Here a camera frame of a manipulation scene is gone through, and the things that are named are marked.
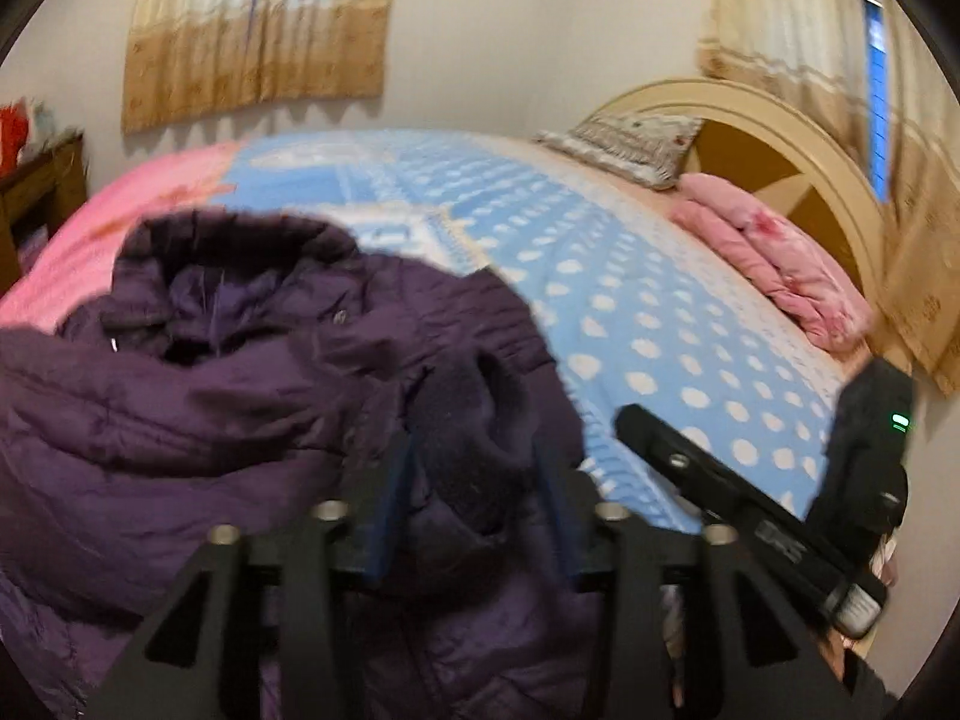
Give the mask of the person's right hand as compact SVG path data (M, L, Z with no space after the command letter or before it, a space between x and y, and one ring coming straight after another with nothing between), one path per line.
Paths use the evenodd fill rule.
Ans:
M835 629L828 629L825 634L815 636L815 643L835 678L841 681L844 678L844 663L846 663L846 647L844 647L843 635Z

